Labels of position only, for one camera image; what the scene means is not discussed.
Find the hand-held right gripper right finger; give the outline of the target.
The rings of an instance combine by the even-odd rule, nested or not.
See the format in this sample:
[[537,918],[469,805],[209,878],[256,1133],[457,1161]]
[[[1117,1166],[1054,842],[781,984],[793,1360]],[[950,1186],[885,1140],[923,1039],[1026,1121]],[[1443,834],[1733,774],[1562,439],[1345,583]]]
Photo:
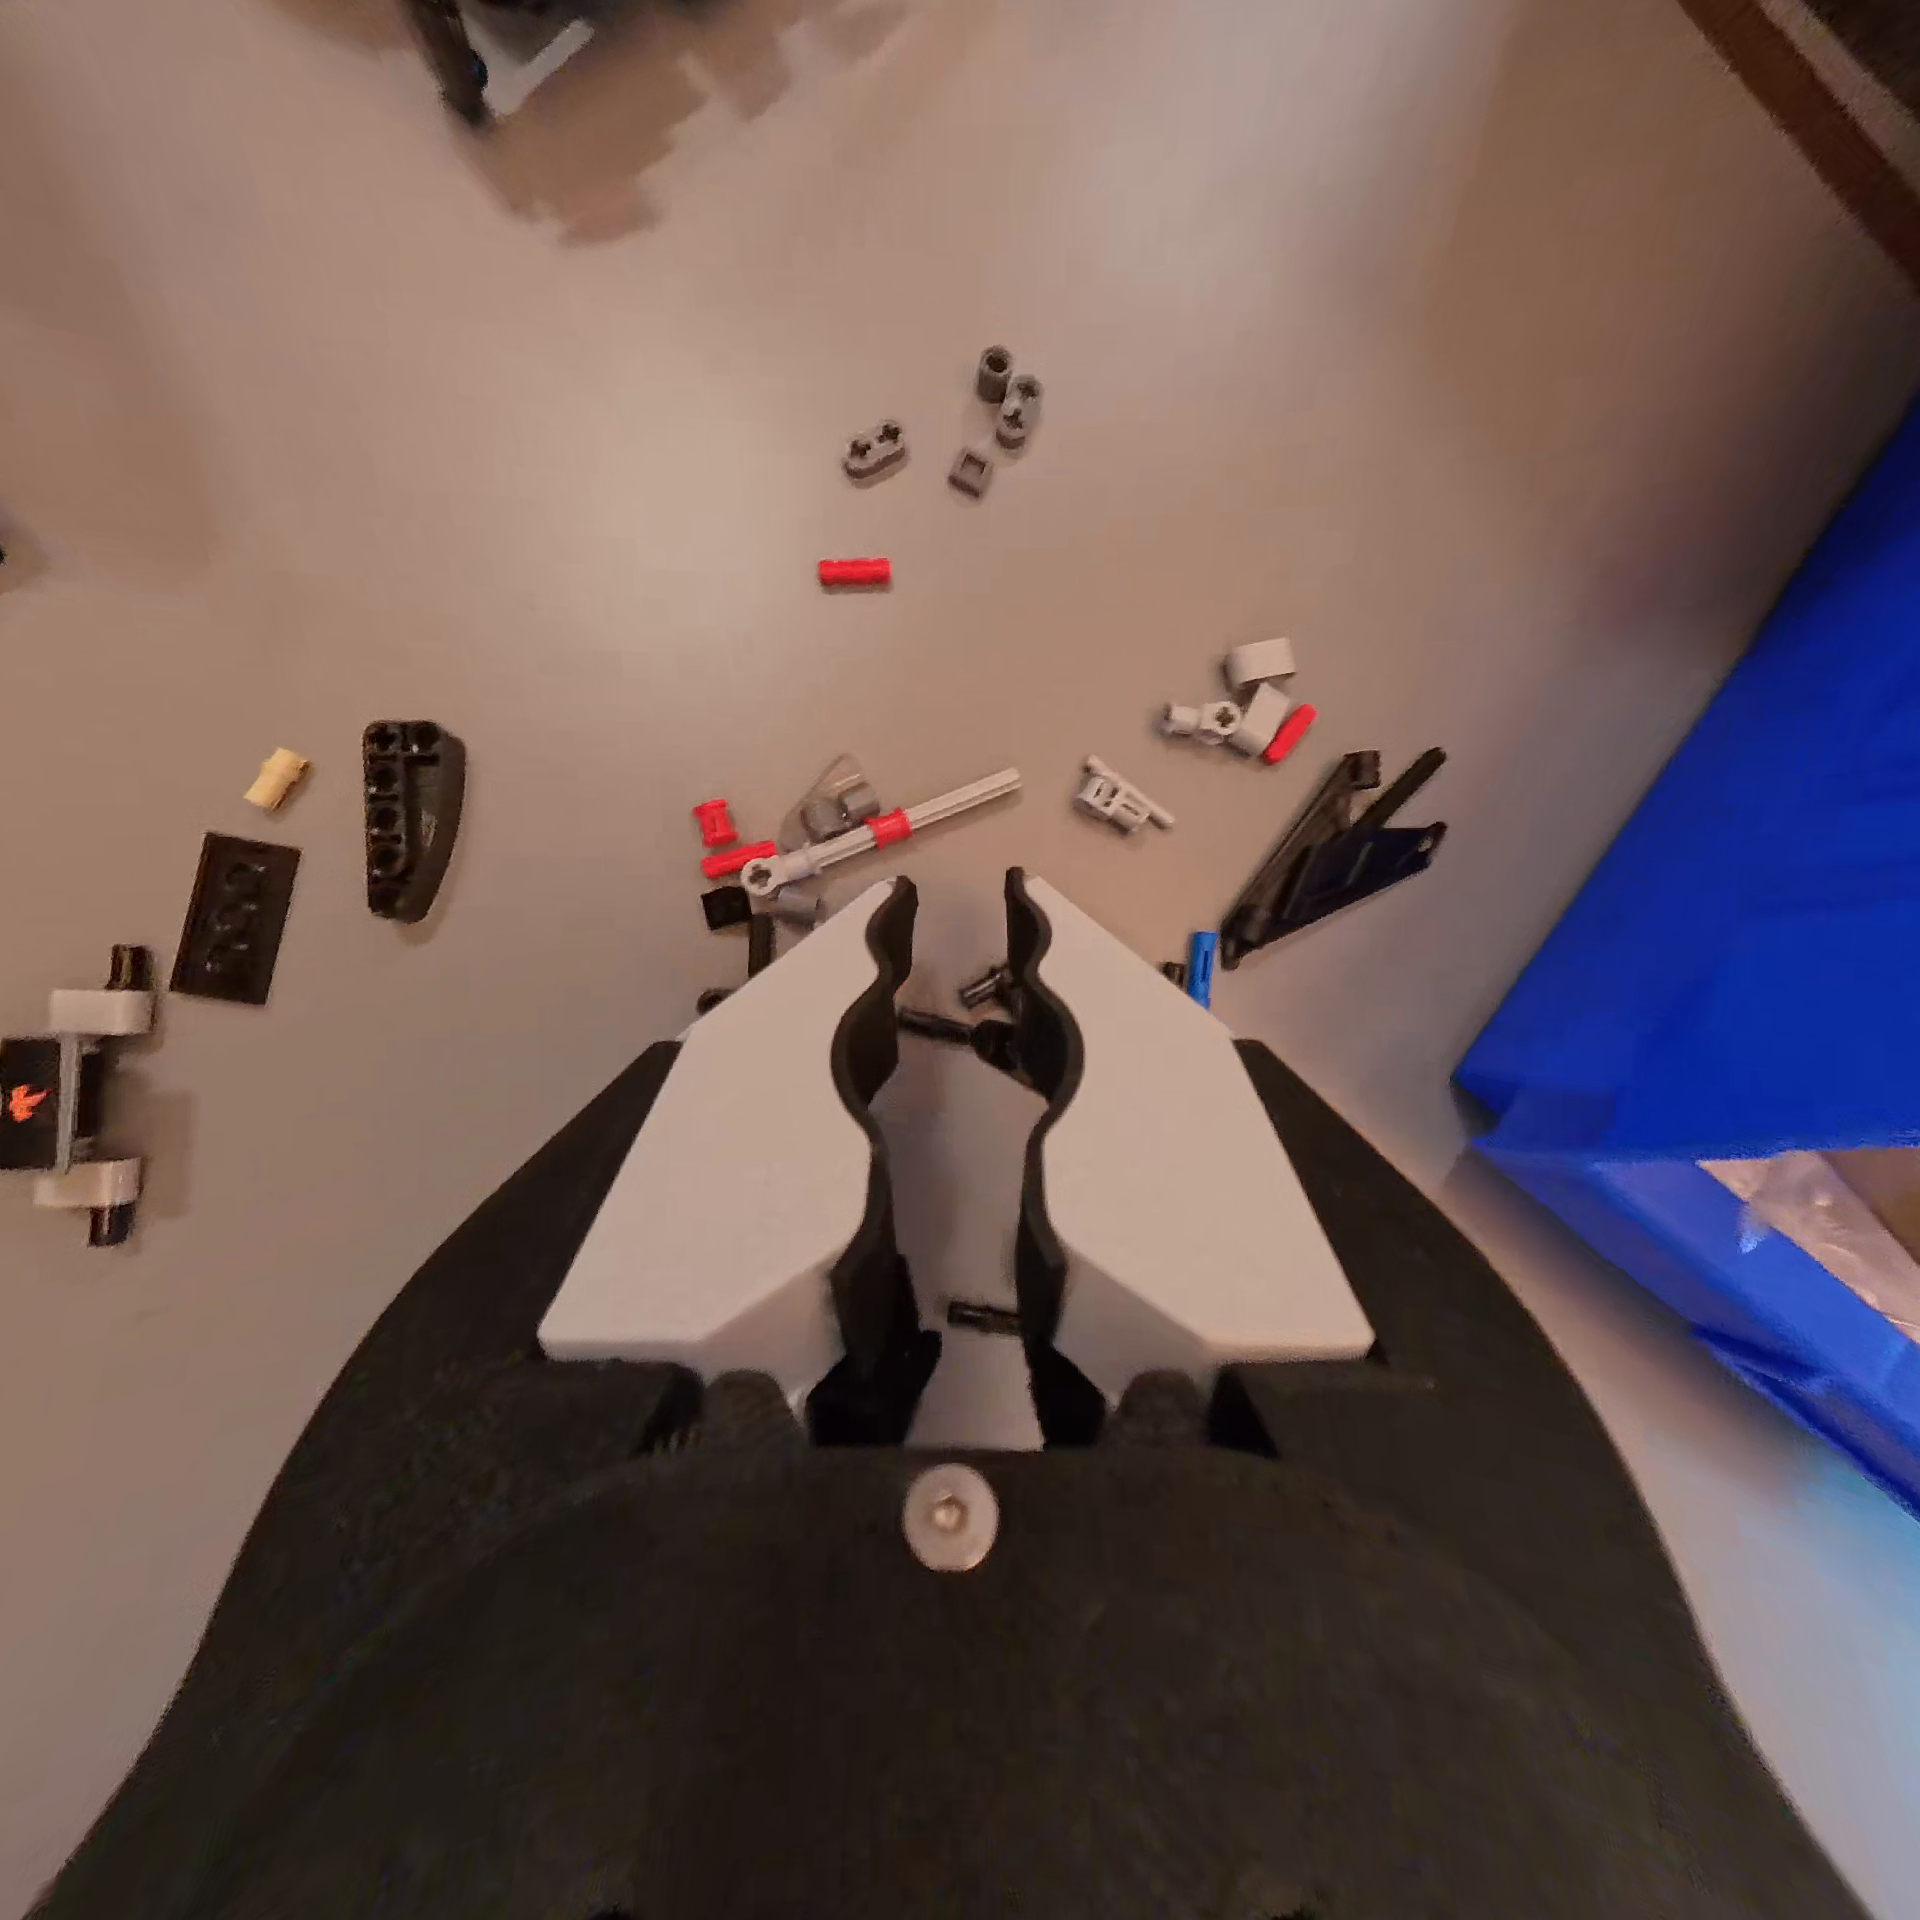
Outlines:
[[1051,882],[1002,878],[1024,1144],[1014,1297],[1048,1449],[1141,1376],[1350,1361],[1376,1330],[1232,1031]]

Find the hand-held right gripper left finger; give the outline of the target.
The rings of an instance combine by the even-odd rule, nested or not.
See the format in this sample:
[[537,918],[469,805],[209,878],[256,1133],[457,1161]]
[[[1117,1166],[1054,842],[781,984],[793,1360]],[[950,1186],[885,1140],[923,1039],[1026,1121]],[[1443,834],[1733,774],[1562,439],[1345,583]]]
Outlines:
[[941,1354],[872,1103],[918,892],[880,880],[672,1047],[543,1311],[547,1360],[768,1376],[821,1444],[897,1447]]

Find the grey lego subassembly orange print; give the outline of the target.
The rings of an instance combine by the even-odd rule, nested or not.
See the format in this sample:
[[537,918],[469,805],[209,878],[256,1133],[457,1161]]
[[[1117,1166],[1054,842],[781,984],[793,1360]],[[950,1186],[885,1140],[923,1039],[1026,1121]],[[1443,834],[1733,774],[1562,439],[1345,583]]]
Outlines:
[[2,1169],[31,1183],[31,1205],[85,1216],[87,1246],[113,1249],[133,1238],[141,1156],[102,1151],[115,1050],[154,1025],[153,950],[111,948],[99,988],[54,988],[45,1022],[2,1039]]

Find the partly built lego vehicle model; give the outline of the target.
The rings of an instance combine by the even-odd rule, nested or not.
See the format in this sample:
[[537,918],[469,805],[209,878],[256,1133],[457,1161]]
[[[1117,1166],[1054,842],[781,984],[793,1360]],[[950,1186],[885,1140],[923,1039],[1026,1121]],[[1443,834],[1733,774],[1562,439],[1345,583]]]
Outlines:
[[630,39],[642,1],[395,1],[442,108],[469,128],[520,111],[555,74]]

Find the flat black lego beams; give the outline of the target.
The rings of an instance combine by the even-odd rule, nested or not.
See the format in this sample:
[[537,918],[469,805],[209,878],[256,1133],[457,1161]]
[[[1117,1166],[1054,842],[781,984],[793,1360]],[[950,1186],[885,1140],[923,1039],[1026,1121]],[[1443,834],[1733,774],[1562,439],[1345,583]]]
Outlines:
[[1398,814],[1446,758],[1427,748],[1392,782],[1377,752],[1331,760],[1226,908],[1216,964],[1233,972],[1247,956],[1426,872],[1446,825],[1398,823]]

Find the grey lego connector block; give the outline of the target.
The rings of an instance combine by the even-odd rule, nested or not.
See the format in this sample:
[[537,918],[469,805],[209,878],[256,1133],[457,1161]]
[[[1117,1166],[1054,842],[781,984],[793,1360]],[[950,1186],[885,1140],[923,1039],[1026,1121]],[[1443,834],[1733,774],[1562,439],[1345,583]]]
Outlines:
[[776,831],[779,849],[823,842],[880,810],[880,796],[859,758],[838,753],[785,810]]

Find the light grey lego clip connector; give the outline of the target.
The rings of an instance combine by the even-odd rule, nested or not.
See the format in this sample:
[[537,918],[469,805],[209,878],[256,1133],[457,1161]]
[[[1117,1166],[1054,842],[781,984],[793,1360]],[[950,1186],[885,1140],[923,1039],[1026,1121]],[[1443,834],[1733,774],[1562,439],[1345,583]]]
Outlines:
[[1169,831],[1177,825],[1168,807],[1147,797],[1135,782],[1091,752],[1082,756],[1078,782],[1072,791],[1072,809],[1125,837],[1145,830]]

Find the long light grey lego axle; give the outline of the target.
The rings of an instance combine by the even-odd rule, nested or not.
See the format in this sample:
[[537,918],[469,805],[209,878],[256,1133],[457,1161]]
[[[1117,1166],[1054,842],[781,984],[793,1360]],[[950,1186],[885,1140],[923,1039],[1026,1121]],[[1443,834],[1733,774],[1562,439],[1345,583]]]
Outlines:
[[865,855],[893,848],[918,831],[1013,797],[1021,789],[1017,768],[1002,768],[969,783],[949,789],[912,807],[872,814],[825,841],[803,842],[770,855],[752,855],[737,868],[737,882],[752,897],[770,897],[789,885],[823,878],[826,871]]

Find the black curved lego panel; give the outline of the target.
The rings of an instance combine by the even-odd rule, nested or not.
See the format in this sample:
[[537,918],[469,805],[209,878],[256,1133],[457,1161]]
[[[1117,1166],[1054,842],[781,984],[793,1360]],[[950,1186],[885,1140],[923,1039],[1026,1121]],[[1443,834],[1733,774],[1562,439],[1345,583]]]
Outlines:
[[363,732],[361,766],[368,912],[417,925],[457,845],[466,745],[435,722],[376,719]]

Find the light grey lego joint assembly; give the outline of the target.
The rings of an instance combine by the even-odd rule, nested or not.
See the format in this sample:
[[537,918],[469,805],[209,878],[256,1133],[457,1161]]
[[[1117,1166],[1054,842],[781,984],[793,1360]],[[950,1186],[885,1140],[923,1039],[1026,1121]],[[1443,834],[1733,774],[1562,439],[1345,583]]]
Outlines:
[[1293,690],[1296,673],[1298,657],[1289,638],[1247,640],[1219,660],[1222,695],[1205,703],[1165,703],[1155,732],[1279,766],[1315,724],[1315,709]]

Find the black lego plate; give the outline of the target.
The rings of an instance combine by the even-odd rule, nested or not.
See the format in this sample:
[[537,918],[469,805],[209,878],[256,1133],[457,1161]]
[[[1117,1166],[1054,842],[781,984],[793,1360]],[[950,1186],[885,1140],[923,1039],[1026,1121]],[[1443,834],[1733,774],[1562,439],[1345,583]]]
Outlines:
[[167,989],[261,1008],[272,996],[302,849],[226,831],[200,837]]

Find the blue storage bin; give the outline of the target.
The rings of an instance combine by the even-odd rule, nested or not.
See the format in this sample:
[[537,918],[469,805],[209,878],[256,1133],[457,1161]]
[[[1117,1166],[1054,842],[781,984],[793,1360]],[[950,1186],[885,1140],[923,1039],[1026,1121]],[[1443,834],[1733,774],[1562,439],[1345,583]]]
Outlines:
[[1918,1504],[1915,1341],[1707,1161],[1915,1148],[1918,410],[1456,1068],[1478,1153]]

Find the clear plastic bags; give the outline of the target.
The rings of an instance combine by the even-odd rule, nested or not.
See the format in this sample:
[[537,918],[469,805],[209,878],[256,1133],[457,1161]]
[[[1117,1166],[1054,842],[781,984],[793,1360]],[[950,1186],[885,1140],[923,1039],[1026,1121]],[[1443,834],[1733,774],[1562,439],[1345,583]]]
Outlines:
[[1737,1201],[1739,1253],[1790,1246],[1918,1340],[1915,1148],[1794,1148],[1697,1167]]

